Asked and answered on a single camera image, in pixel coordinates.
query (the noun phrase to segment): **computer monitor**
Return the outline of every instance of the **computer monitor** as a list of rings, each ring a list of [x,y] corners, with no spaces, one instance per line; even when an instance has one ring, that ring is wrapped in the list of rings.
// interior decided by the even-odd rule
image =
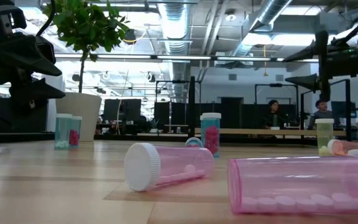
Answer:
[[[346,118],[346,102],[345,101],[332,101],[331,108],[333,109],[333,118]],[[356,104],[351,102],[351,118],[357,118]]]

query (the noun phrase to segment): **desk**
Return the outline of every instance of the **desk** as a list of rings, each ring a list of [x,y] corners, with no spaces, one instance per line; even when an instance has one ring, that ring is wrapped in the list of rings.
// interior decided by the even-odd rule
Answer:
[[[64,151],[54,150],[53,141],[0,144],[9,149],[0,153],[0,223],[358,223],[354,215],[234,215],[230,211],[229,158],[317,156],[317,147],[221,147],[209,179],[134,192],[124,179],[125,153],[134,143],[81,142],[78,149]]]
[[[196,128],[196,133],[201,133],[201,128]],[[315,130],[270,130],[270,129],[231,129],[221,128],[220,134],[267,134],[267,135],[290,135],[290,136],[316,136]],[[346,136],[345,131],[334,131],[334,136]]]

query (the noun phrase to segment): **black hair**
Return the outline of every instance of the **black hair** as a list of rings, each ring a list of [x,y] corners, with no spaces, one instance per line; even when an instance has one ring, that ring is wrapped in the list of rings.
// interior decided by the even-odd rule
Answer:
[[[274,103],[277,103],[278,104],[278,101],[277,100],[270,100],[268,102],[268,106],[272,106]]]
[[[316,107],[318,107],[318,105],[320,105],[320,103],[325,103],[326,101],[325,100],[318,100],[316,101]]]

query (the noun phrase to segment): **fluorescent light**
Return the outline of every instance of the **fluorescent light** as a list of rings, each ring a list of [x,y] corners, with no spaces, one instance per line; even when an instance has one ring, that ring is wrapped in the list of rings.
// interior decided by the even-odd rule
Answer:
[[[268,62],[271,59],[260,58],[260,57],[218,57],[218,60],[240,61],[240,62]]]
[[[318,59],[304,59],[300,60],[300,62],[318,63]]]
[[[150,59],[149,55],[98,55],[98,58]]]
[[[55,54],[56,58],[81,58],[82,54]],[[98,55],[98,58],[111,59],[151,59],[149,55]]]
[[[211,60],[209,56],[186,56],[186,55],[159,55],[158,59],[162,60]]]
[[[328,37],[328,43],[332,41],[335,35]],[[315,40],[314,34],[278,34],[273,37],[272,44],[284,46],[309,46]]]
[[[55,58],[81,58],[81,54],[55,54]]]

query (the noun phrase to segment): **ceiling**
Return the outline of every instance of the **ceiling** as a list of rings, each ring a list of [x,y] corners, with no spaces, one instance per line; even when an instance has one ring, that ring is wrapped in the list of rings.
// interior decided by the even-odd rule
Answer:
[[[20,30],[25,34],[36,34],[40,27],[47,20],[47,16],[37,8],[37,0],[17,0],[17,6],[21,7],[27,19],[27,28]],[[191,55],[201,55],[204,36],[207,31],[209,20],[215,19],[213,28],[217,25],[219,8],[215,18],[210,18],[212,1],[195,0],[196,4],[190,4],[190,35],[186,41],[190,44]],[[345,7],[342,1],[327,0],[293,0],[293,2],[283,11],[282,15],[317,15],[321,10],[330,8],[332,13],[350,10],[357,7],[358,0],[348,0]],[[143,4],[143,1],[130,1],[129,3]],[[236,18],[233,21],[227,21],[223,18],[220,24],[217,37],[211,49],[211,54],[216,52],[230,52],[234,50],[242,41],[242,26],[246,16],[252,14],[260,7],[261,0],[230,0],[226,9],[233,9]],[[150,2],[150,7],[155,7],[155,3]],[[166,54],[165,42],[162,30],[162,21],[157,13],[144,12],[126,12],[121,8],[121,14],[126,16],[130,23],[128,26],[135,29],[137,42],[133,47],[121,44],[120,48],[112,51],[112,54]],[[43,34],[55,46],[56,54],[73,54],[72,47],[65,47],[65,43],[57,39],[57,28],[50,26]],[[301,50],[304,46],[285,46],[268,44],[259,47],[253,47],[250,51],[258,57],[285,57]],[[97,54],[106,54],[104,49],[98,49]],[[191,75],[197,77],[199,72],[198,62],[191,62]],[[78,82],[73,81],[72,76],[79,73],[80,63],[78,59],[59,60],[57,67],[63,72],[66,80],[67,91],[78,91]],[[236,81],[229,81],[227,75],[230,73],[238,74]],[[271,74],[266,78],[264,73]],[[226,68],[214,67],[214,63],[209,65],[203,79],[203,84],[223,84],[223,85],[241,85],[245,83],[275,82],[275,75],[289,75],[286,65],[272,62],[256,62],[246,68],[235,68],[228,70]],[[151,105],[154,100],[155,83],[148,81],[148,75],[154,75],[156,80],[171,80],[172,71],[170,71],[170,62],[108,62],[100,61],[97,63],[86,62],[84,75],[84,92],[95,95],[101,95],[103,98],[117,98],[121,95],[127,97],[146,97]],[[132,91],[123,88],[132,87]],[[102,88],[106,93],[98,93],[96,87]],[[165,85],[167,90],[163,90],[159,99],[169,100],[173,98],[173,88],[170,84]]]

